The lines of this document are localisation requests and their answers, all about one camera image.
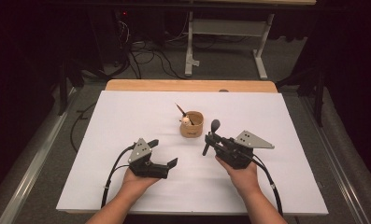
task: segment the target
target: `wooden table edge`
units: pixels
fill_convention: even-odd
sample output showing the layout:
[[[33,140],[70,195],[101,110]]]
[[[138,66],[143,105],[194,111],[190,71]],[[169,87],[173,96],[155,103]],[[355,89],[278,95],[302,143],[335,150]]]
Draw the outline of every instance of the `wooden table edge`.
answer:
[[[112,79],[106,91],[234,91],[275,92],[275,83],[260,80]]]

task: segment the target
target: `table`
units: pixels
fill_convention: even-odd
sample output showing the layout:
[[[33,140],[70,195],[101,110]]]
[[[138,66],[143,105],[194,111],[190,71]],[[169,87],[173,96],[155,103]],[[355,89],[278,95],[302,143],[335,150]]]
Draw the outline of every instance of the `table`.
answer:
[[[216,92],[222,89],[230,92]],[[221,127],[217,133],[221,136],[236,137],[247,127],[276,146],[270,150],[256,148],[254,153],[275,180],[285,215],[328,213],[274,84],[210,80],[109,81],[93,112],[57,209],[75,213],[97,211],[114,161],[126,147],[143,137],[147,142],[160,140],[153,149],[153,162],[165,164],[178,157],[178,165],[170,170],[167,179],[153,185],[138,200],[131,214],[246,214],[229,176],[215,161],[214,151],[202,156],[204,137],[191,139],[179,134],[181,115],[175,103],[184,110],[204,114],[204,133],[209,131],[213,119],[219,119]],[[123,173],[124,170],[118,170],[112,177],[108,201],[120,187]],[[262,171],[260,174],[264,194],[276,204],[267,178]]]
[[[269,4],[269,5],[315,5],[316,0],[202,0],[200,2],[223,2],[245,4]],[[192,75],[193,66],[199,66],[200,62],[193,58],[193,34],[201,35],[242,35],[260,38],[257,49],[252,55],[257,65],[260,79],[267,79],[267,74],[262,61],[264,44],[269,35],[270,27],[275,14],[270,13],[266,21],[227,21],[227,20],[204,20],[194,19],[193,12],[189,12],[188,22],[188,48],[185,60],[185,76]]]

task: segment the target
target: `paintbrush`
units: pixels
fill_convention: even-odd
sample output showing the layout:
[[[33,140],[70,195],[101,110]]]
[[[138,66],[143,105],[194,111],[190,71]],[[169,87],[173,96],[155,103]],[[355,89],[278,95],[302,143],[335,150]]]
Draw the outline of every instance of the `paintbrush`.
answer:
[[[176,106],[178,107],[179,111],[181,111],[182,117],[185,118],[187,116],[186,113],[182,110],[182,108],[179,105],[176,104]],[[188,119],[191,122],[191,125],[194,125],[192,120],[189,117],[188,117]]]

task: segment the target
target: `white surface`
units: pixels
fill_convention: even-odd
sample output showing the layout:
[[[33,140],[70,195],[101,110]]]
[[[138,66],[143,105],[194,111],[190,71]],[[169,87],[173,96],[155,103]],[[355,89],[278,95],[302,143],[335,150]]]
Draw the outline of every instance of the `white surface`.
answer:
[[[181,113],[203,113],[205,125],[199,138],[179,133]],[[284,100],[279,93],[245,92],[140,92],[103,91],[93,112],[57,209],[96,211],[100,209],[104,185],[121,152],[142,137],[159,139],[151,160],[166,164],[178,158],[167,179],[148,189],[131,213],[236,215],[246,209],[228,174],[215,160],[211,147],[205,157],[204,135],[219,119],[216,131],[236,137],[247,130],[272,143],[275,149],[255,148],[278,187],[284,214],[325,215],[327,209],[311,173]],[[127,164],[131,152],[119,165]],[[112,177],[107,201],[118,191],[125,168]],[[276,206],[273,190],[259,169],[264,194]]]

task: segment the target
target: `person's left hand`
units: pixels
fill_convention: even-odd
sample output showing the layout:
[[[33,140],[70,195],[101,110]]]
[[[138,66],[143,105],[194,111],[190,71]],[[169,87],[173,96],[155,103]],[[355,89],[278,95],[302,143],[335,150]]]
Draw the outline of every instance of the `person's left hand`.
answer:
[[[159,178],[136,176],[127,168],[123,182],[121,183],[121,189],[119,189],[117,196],[126,198],[129,200],[129,203],[133,204],[144,194],[147,188],[159,180]]]

